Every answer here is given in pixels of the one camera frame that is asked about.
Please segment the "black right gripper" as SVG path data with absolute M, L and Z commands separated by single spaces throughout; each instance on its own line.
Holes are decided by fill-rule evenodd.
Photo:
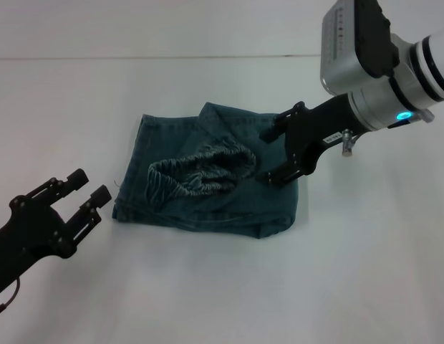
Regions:
M 339 95 L 308 109 L 303 101 L 293 108 L 274 116 L 271 127 L 262 131 L 260 139 L 272 143 L 286 133 L 287 159 L 267 172 L 261 172 L 256 180 L 267 186 L 284 187 L 301 176 L 312 174 L 320 156 L 327 149 L 342 142 L 331 143 L 327 139 L 350 130 L 353 135 L 362 134 L 362 124 L 356 118 L 347 95 Z

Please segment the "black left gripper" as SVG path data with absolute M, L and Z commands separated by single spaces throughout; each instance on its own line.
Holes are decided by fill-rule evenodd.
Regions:
M 66 223 L 52 208 L 88 181 L 78 168 L 65 181 L 51 178 L 10 202 L 11 217 L 0 228 L 0 293 L 40 259 L 71 257 L 71 246 L 76 247 L 101 222 L 97 210 L 112 199 L 105 185 L 94 191 Z

